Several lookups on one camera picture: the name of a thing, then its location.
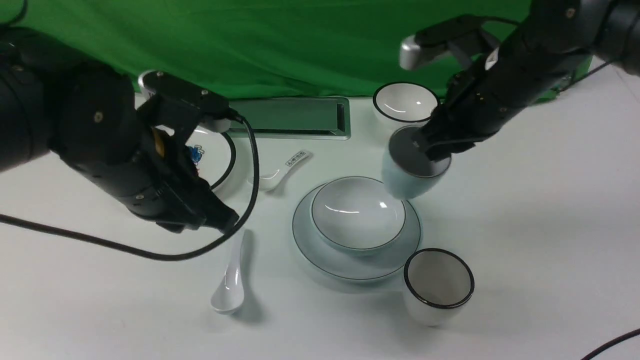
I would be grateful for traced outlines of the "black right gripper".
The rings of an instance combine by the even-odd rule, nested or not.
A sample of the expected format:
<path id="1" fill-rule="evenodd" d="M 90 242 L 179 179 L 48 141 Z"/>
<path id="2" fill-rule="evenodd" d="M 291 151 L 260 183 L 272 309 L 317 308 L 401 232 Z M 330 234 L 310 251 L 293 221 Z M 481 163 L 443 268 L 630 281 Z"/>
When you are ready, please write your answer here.
<path id="1" fill-rule="evenodd" d="M 415 132 L 411 141 L 430 161 L 445 160 L 493 137 L 544 92 L 544 48 L 496 48 L 448 89 L 430 120 L 430 139 Z"/>

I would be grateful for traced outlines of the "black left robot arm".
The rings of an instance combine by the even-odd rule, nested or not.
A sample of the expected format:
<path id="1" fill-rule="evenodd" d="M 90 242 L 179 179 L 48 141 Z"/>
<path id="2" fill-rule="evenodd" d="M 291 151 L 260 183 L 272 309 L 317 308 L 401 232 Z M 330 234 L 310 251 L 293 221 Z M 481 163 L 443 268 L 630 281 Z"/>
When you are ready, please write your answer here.
<path id="1" fill-rule="evenodd" d="M 224 96 L 166 71 L 124 74 L 37 30 L 1 31 L 1 169 L 53 152 L 131 214 L 174 233 L 239 219 L 211 191 L 187 140 L 231 116 Z"/>

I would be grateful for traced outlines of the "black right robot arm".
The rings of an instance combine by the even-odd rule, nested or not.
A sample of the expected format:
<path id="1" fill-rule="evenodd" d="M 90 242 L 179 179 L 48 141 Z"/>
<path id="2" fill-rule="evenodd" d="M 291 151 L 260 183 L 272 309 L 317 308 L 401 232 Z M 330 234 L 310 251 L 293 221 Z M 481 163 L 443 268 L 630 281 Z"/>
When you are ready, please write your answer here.
<path id="1" fill-rule="evenodd" d="M 430 160 L 466 152 L 493 137 L 587 58 L 639 75 L 637 0 L 533 0 L 528 16 L 498 41 L 488 16 L 462 14 L 405 38 L 398 63 L 408 71 L 451 54 L 462 71 L 445 100 L 412 134 Z"/>

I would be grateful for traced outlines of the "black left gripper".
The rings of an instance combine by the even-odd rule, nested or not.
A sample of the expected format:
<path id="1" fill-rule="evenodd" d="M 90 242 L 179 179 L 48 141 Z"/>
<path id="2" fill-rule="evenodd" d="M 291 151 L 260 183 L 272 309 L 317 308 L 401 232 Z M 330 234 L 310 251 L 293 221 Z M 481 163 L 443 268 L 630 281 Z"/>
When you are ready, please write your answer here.
<path id="1" fill-rule="evenodd" d="M 164 130 L 87 137 L 75 144 L 75 170 L 131 214 L 173 233 L 207 227 L 226 234 L 240 219 L 201 178 L 190 148 Z"/>

